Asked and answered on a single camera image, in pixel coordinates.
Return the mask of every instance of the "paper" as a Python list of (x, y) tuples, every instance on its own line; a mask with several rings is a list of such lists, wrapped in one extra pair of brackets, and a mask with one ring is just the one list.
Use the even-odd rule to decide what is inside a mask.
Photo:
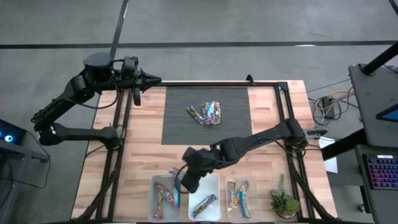
[[(324, 147), (335, 143), (334, 139), (331, 138), (326, 138), (326, 137), (321, 137), (319, 139), (319, 147), (321, 147), (321, 149), (323, 149)], [(328, 159), (327, 161), (325, 161), (325, 167), (326, 167), (326, 171), (328, 172), (333, 172), (336, 173), (338, 172), (337, 170), (337, 158), (333, 157), (331, 159)]]

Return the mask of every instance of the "plastic container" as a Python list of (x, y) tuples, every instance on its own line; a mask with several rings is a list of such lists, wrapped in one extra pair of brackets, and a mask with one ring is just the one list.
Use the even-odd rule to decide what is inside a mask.
[[(195, 218), (191, 215), (195, 207), (207, 196), (214, 194), (217, 197), (204, 211)], [(192, 221), (218, 221), (221, 218), (220, 210), (220, 177), (210, 174), (199, 181), (199, 188), (194, 194), (189, 194), (188, 217)]]
[(155, 220), (154, 215), (157, 210), (157, 189), (155, 183), (163, 184), (167, 190), (172, 194), (173, 190), (173, 175), (155, 175), (150, 180), (150, 191), (149, 191), (149, 213), (148, 220), (152, 223), (162, 222), (178, 222), (181, 219), (181, 206), (180, 208), (174, 208), (174, 206), (164, 199), (163, 201), (163, 219)]
[[(245, 218), (242, 215), (242, 208), (240, 202), (235, 208), (231, 208), (228, 204), (229, 202), (229, 190), (228, 181), (235, 180), (236, 187), (235, 193), (241, 187), (241, 184), (247, 180), (249, 182), (249, 187), (246, 191), (246, 206), (250, 213), (250, 218)], [(256, 178), (251, 175), (229, 175), (225, 178), (225, 192), (226, 192), (226, 211), (228, 214), (228, 219), (231, 223), (254, 223), (259, 221), (259, 202), (257, 194)]]

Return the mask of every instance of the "potted plant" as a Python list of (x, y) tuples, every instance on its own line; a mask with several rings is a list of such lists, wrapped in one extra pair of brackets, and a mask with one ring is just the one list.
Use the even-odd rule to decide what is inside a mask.
[(288, 195), (285, 190), (285, 176), (280, 175), (278, 189), (272, 189), (271, 194), (271, 207), (272, 210), (281, 218), (293, 218), (300, 210), (300, 202)]

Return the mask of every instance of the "computer keyboard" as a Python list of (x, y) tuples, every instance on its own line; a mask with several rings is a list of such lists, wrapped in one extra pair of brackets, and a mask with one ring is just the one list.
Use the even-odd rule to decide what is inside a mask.
[(372, 189), (398, 190), (398, 157), (364, 155)]

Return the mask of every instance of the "wooden table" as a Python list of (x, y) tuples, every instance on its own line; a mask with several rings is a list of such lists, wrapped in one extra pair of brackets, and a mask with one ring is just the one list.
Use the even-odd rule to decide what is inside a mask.
[[(300, 80), (287, 82), (289, 83), (295, 118), (303, 129), (313, 128), (304, 82)], [(249, 87), (248, 94), (253, 134), (269, 129), (280, 122), (273, 88), (265, 86)], [(166, 174), (171, 167), (184, 165), (181, 158), (188, 146), (161, 145), (165, 96), (166, 87), (152, 87), (141, 95), (142, 106), (134, 106), (132, 104), (114, 211), (115, 222), (148, 222), (149, 182), (151, 177), (157, 174)], [(99, 106), (111, 103), (114, 97), (114, 91), (104, 92), (99, 101)], [(113, 120), (114, 111), (115, 107), (98, 110), (94, 128), (109, 126), (109, 123)], [(284, 108), (284, 111), (285, 116), (288, 117), (286, 108)], [(317, 144), (317, 142), (312, 140), (310, 144)], [(100, 142), (91, 142), (88, 146), (88, 151), (100, 145)], [(192, 147), (196, 149), (208, 148), (208, 146)], [(90, 154), (86, 158), (72, 218), (83, 213), (98, 193), (105, 159), (105, 148)], [(311, 191), (326, 210), (336, 217), (335, 204), (321, 152), (307, 151), (304, 161)], [(270, 189), (277, 188), (280, 174), (285, 174), (285, 186), (289, 194), (292, 195), (286, 155), (277, 144), (268, 144), (250, 151), (236, 165), (222, 170), (215, 170), (215, 173), (220, 176), (220, 222), (228, 222), (224, 180), (226, 176), (231, 174), (248, 174), (256, 177), (262, 222), (283, 221), (271, 211), (271, 196), (269, 195)], [(300, 198), (303, 214), (307, 217), (308, 213), (301, 190)], [(108, 211), (108, 200), (109, 197), (106, 197), (105, 211)], [(181, 214), (182, 222), (190, 221), (188, 218), (188, 195), (182, 195)]]

